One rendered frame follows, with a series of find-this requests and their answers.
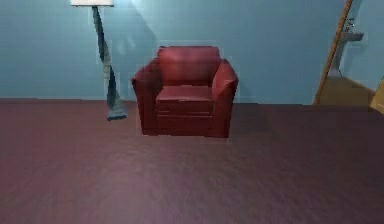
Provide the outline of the grey twisted floor lamp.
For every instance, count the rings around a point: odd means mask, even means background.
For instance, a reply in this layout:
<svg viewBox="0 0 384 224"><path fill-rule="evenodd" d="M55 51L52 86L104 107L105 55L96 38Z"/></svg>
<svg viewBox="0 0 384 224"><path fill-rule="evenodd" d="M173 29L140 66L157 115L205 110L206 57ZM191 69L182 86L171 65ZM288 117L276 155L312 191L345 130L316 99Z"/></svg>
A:
<svg viewBox="0 0 384 224"><path fill-rule="evenodd" d="M97 34L99 57L103 64L104 77L107 80L106 102L108 105L108 113L106 119L108 121L122 120L127 117L127 110L123 105L116 86L116 77L111 64L108 44L105 40L104 28L100 16L100 7L113 7L113 0L70 0L72 7L90 7L92 9L92 18Z"/></svg>

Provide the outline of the tan wooden room door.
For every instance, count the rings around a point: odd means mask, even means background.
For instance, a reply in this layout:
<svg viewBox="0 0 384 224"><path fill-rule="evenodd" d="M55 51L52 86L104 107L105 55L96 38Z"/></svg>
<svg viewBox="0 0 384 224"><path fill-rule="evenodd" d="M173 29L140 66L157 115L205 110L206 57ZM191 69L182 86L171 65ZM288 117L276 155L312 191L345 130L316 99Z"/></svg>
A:
<svg viewBox="0 0 384 224"><path fill-rule="evenodd" d="M384 76L382 77L372 98L370 108L384 115Z"/></svg>

